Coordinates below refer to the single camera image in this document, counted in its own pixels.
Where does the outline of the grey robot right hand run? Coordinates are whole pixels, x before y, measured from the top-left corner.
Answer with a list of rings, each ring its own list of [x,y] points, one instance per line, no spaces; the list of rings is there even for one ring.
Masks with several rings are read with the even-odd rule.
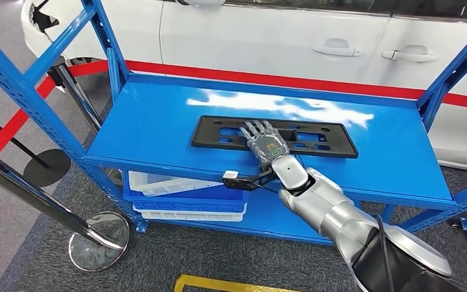
[[[249,120],[239,129],[264,172],[277,158],[290,154],[284,138],[267,120]]]

